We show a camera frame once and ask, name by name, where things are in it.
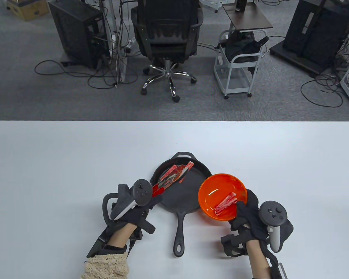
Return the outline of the person's right hand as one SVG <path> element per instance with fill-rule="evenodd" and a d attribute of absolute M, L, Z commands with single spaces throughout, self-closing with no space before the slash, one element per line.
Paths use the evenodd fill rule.
<path fill-rule="evenodd" d="M 247 202 L 236 203 L 237 216 L 229 221 L 231 231 L 238 231 L 238 235 L 228 234 L 221 237 L 224 252 L 229 257 L 248 255 L 247 242 L 257 240 L 263 255 L 270 258 L 272 255 L 268 250 L 267 226 L 259 217 L 259 201 L 251 190 L 247 190 Z"/>

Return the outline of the person's left hand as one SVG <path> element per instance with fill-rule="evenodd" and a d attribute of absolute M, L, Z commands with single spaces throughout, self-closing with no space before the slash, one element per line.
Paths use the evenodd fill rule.
<path fill-rule="evenodd" d="M 147 213 L 161 201 L 161 195 L 153 197 L 152 185 L 145 179 L 137 180 L 132 187 L 119 184 L 117 193 L 105 195 L 102 202 L 108 233 L 112 235 L 130 223 L 153 234 L 156 228 L 146 220 Z"/>

